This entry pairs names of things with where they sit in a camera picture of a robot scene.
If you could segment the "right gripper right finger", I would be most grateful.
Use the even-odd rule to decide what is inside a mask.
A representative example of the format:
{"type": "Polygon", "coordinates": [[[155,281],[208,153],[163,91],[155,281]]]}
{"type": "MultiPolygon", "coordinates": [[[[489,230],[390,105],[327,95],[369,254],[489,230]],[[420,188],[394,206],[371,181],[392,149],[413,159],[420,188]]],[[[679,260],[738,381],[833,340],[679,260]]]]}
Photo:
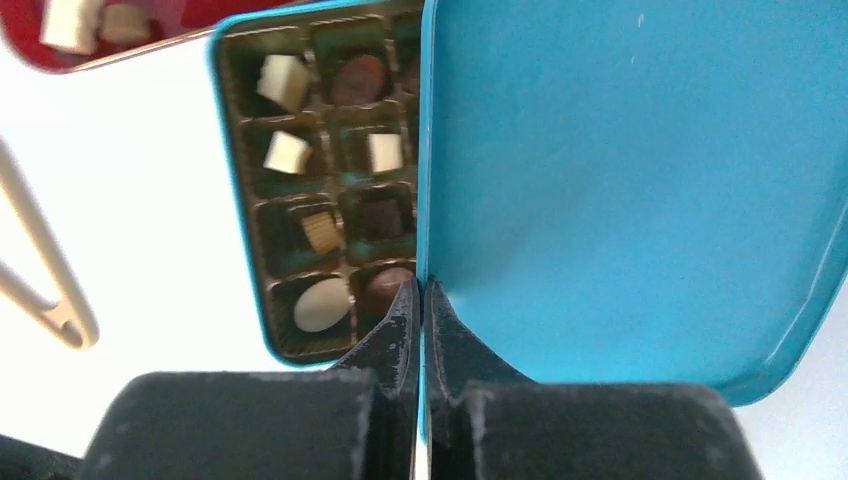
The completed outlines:
{"type": "Polygon", "coordinates": [[[541,384],[422,297],[434,479],[758,479],[723,398],[698,384],[541,384]]]}

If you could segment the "red chocolate tray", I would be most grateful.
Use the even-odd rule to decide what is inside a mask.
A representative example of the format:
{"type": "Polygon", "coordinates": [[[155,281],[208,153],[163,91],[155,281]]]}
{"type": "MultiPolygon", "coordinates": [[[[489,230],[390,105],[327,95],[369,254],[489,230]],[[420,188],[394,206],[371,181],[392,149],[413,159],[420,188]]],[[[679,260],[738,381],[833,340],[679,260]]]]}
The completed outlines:
{"type": "Polygon", "coordinates": [[[1,2],[1,44],[55,74],[96,68],[209,34],[221,20],[280,6],[245,1],[1,2]]]}

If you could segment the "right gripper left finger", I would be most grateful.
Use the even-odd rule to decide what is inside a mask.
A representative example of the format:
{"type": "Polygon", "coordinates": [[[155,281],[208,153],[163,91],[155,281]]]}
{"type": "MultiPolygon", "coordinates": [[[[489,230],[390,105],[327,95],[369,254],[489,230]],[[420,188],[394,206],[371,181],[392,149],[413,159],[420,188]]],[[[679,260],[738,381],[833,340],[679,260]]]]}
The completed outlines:
{"type": "Polygon", "coordinates": [[[410,479],[419,391],[420,297],[330,368],[154,372],[114,399],[80,479],[410,479]]]}

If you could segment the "teal chocolate box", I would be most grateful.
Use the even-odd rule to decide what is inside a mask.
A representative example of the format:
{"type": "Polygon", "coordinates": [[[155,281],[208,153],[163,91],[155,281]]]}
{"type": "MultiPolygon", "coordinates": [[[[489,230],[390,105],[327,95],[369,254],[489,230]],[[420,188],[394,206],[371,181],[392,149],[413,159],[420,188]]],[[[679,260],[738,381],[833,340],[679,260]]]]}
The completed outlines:
{"type": "Polygon", "coordinates": [[[419,95],[416,88],[423,5],[419,1],[323,1],[229,17],[215,28],[208,58],[228,156],[256,308],[269,352],[293,368],[331,363],[381,320],[366,310],[365,287],[391,267],[416,268],[419,95]],[[350,58],[370,54],[387,66],[383,96],[339,106],[332,82],[350,58]],[[288,113],[260,96],[267,55],[297,56],[310,83],[304,105],[288,113]],[[306,140],[304,174],[263,166],[271,136],[306,140]],[[373,173],[367,136],[398,134],[403,167],[373,173]],[[362,204],[395,199],[404,234],[363,235],[362,204]],[[301,218],[331,212],[342,239],[326,254],[312,250],[301,218]],[[351,308],[333,327],[307,333],[294,323],[297,299],[315,283],[342,278],[351,308]]]}

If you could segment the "teal box lid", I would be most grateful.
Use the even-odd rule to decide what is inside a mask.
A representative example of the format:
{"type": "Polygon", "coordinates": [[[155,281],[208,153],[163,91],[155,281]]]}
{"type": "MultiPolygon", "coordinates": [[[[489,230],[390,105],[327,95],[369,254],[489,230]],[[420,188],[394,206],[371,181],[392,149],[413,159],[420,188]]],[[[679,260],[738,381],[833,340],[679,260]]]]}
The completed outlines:
{"type": "Polygon", "coordinates": [[[843,1],[429,1],[418,275],[543,383],[795,370],[847,272],[843,1]]]}

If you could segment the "brown oval chocolate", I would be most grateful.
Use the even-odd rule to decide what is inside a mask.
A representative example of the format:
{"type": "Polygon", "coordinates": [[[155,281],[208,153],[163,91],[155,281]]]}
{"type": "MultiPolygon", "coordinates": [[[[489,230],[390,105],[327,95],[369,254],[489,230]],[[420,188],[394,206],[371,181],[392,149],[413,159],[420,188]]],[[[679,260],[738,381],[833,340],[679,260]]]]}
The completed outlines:
{"type": "Polygon", "coordinates": [[[366,310],[374,317],[383,318],[389,311],[400,287],[414,276],[403,267],[391,267],[374,276],[365,287],[366,310]]]}

